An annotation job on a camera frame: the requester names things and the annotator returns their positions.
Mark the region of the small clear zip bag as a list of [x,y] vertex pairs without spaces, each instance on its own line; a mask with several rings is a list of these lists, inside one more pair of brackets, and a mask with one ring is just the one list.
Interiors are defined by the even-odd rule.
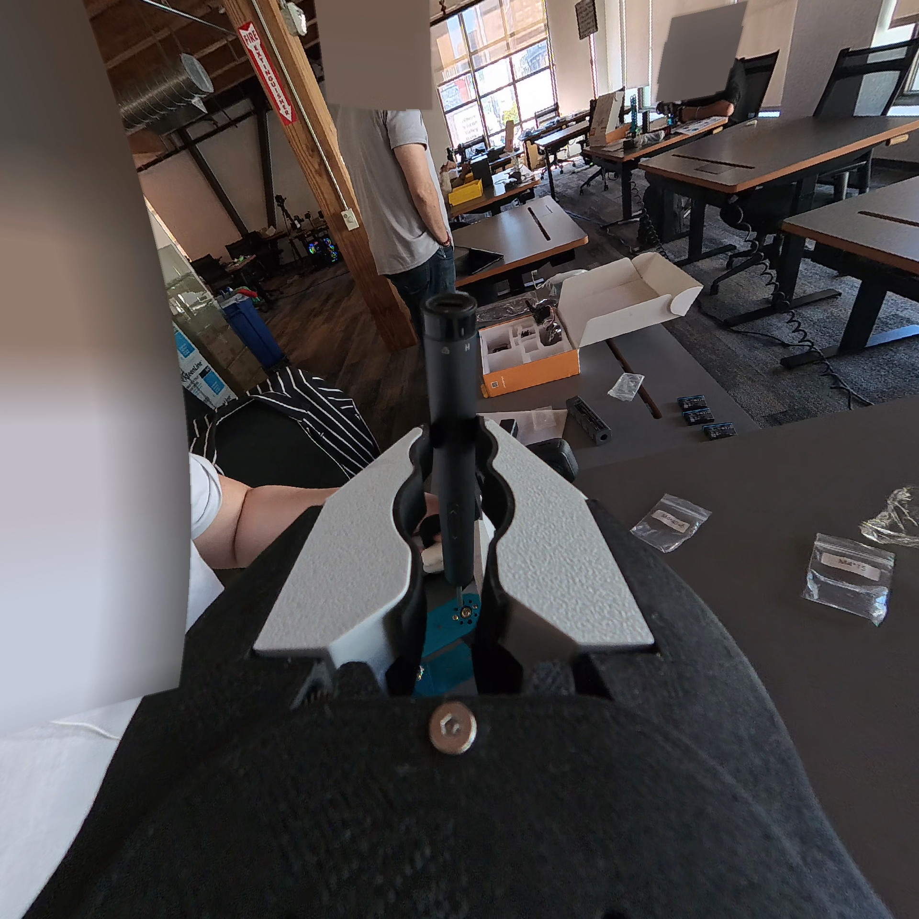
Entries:
[[709,516],[705,508],[666,493],[630,532],[668,553],[691,538]]

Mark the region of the wood-edged dark desk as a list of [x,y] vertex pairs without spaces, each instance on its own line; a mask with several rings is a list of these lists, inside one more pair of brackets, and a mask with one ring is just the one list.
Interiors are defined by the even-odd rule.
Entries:
[[918,178],[795,215],[783,223],[787,239],[812,239],[811,260],[861,281],[832,358],[918,336],[910,325],[874,335],[887,293],[918,301]]
[[767,119],[734,126],[647,160],[645,174],[693,201],[689,247],[680,267],[719,255],[703,252],[706,205],[723,205],[733,195],[789,180],[801,180],[792,213],[810,209],[816,177],[837,159],[870,151],[891,138],[917,130],[916,117]]
[[481,303],[533,288],[526,276],[549,262],[557,267],[576,248],[587,245],[586,233],[551,197],[542,197],[454,231],[456,288]]

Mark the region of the large paned window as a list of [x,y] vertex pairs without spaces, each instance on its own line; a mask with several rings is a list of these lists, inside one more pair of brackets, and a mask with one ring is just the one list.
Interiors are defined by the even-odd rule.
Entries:
[[544,2],[484,1],[439,14],[430,39],[451,147],[498,144],[507,121],[520,136],[557,109]]

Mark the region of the person's left forearm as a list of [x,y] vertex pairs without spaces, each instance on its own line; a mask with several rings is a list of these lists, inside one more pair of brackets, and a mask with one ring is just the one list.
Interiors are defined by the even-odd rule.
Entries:
[[322,506],[338,491],[278,485],[250,488],[224,476],[219,480],[221,509],[202,535],[193,539],[203,561],[214,570],[246,568],[306,509]]

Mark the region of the dark grey slotted desk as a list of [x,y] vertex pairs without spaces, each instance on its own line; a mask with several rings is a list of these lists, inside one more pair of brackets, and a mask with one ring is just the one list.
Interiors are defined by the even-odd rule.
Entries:
[[[581,471],[698,442],[707,445],[701,427],[688,426],[682,420],[676,404],[680,396],[705,395],[716,420],[733,423],[738,434],[759,429],[669,333],[666,325],[593,344],[581,351],[580,366],[581,373],[576,376],[495,398],[479,396],[477,408],[480,412],[502,415],[548,406],[561,410],[568,398],[580,396],[612,432],[609,443],[596,446],[574,421],[566,421],[564,438],[572,447]],[[644,395],[629,403],[607,395],[624,372],[645,377]]]

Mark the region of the blue toy robot arm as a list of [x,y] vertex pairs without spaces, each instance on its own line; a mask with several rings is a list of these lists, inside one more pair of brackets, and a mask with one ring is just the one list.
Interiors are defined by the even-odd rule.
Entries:
[[429,612],[420,662],[411,668],[406,660],[395,661],[384,677],[389,693],[416,697],[477,695],[471,643],[480,611],[479,593],[470,585],[461,603],[454,596]]

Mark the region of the black white striped cloth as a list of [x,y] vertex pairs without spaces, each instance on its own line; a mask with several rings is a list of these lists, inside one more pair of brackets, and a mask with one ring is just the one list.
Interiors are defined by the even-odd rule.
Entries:
[[353,400],[285,367],[190,428],[190,451],[252,487],[344,485],[380,448]]

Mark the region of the red fire extinguisher sign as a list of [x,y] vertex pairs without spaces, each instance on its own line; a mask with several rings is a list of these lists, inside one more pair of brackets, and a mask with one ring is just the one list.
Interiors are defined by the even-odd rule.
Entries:
[[237,28],[237,33],[272,107],[285,125],[294,124],[297,121],[296,109],[262,45],[256,25],[248,21]]

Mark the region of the wooden post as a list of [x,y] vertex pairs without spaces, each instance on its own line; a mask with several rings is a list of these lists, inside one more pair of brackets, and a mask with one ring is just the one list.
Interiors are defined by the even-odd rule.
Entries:
[[225,1],[224,7],[236,32],[248,21],[258,29],[296,109],[297,121],[281,122],[282,128],[388,351],[414,346],[417,335],[407,307],[376,270],[336,129],[299,37],[290,34],[278,2]]

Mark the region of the dark grey electric screwdriver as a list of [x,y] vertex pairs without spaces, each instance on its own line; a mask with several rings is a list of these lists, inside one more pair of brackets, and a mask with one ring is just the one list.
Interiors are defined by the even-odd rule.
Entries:
[[440,293],[426,301],[422,317],[444,576],[461,593],[473,580],[476,301]]

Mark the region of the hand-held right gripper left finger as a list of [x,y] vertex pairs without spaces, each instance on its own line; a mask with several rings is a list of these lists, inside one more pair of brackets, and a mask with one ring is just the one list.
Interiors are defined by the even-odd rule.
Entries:
[[432,451],[416,427],[328,498],[254,645],[261,656],[365,662],[412,695],[426,635],[420,554]]

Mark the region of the plastic-wrapped stack of white boxes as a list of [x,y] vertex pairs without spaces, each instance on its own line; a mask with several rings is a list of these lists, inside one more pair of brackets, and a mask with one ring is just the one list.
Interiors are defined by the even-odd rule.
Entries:
[[146,207],[166,283],[183,386],[210,408],[220,408],[268,375],[230,327],[152,205]]

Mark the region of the black rounded object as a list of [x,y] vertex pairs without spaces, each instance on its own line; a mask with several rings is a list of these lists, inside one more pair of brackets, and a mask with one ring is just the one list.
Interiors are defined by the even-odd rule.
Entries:
[[550,438],[530,444],[527,448],[568,482],[573,483],[576,480],[579,466],[570,445],[565,439]]

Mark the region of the silver ventilation duct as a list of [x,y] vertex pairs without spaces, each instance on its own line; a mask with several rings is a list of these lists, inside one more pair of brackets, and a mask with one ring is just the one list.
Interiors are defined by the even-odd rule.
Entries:
[[177,131],[207,113],[202,99],[212,92],[213,83],[204,67],[183,53],[174,63],[120,92],[117,102],[123,128],[128,134]]

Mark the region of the crumpled clear plastic bag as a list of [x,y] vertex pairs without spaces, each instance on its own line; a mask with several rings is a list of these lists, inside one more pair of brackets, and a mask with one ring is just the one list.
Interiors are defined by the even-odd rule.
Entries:
[[886,506],[859,525],[860,532],[879,544],[918,548],[918,485],[892,492]]

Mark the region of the black rectangular block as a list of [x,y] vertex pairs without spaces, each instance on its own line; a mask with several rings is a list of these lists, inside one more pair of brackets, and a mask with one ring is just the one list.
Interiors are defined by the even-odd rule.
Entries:
[[612,432],[603,418],[580,396],[566,400],[568,415],[585,433],[590,442],[597,447],[610,443]]

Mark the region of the person's white shirt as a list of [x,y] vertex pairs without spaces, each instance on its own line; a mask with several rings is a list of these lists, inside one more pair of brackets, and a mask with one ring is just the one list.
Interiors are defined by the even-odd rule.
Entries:
[[80,831],[140,698],[1,739],[1,916],[24,915]]

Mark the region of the black mesh office chair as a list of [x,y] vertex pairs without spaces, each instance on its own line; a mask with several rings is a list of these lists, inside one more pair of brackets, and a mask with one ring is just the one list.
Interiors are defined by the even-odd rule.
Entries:
[[913,66],[918,40],[839,52],[814,118],[884,117]]

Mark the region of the open orange white cardboard box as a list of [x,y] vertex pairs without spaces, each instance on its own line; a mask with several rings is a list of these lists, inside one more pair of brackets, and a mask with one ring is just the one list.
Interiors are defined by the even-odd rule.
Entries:
[[560,342],[545,345],[530,316],[479,332],[485,397],[580,372],[583,347],[684,316],[702,285],[656,252],[575,273],[560,287]]

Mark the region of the blue plastic bin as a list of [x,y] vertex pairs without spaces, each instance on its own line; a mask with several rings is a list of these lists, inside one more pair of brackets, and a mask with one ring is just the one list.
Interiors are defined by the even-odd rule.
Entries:
[[288,361],[261,318],[252,297],[244,291],[239,291],[221,295],[217,298],[217,304],[231,328],[265,370]]

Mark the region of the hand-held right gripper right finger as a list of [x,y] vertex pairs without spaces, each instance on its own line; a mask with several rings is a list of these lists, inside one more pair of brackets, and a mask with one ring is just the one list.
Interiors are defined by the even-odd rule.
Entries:
[[482,514],[493,526],[474,634],[480,693],[516,693],[543,661],[648,650],[654,638],[587,500],[480,419]]

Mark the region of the large clear zip bag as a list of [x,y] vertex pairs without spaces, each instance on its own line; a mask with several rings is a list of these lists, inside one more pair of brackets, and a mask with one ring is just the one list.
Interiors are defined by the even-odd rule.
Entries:
[[817,534],[802,596],[876,626],[888,611],[895,556],[852,539]]

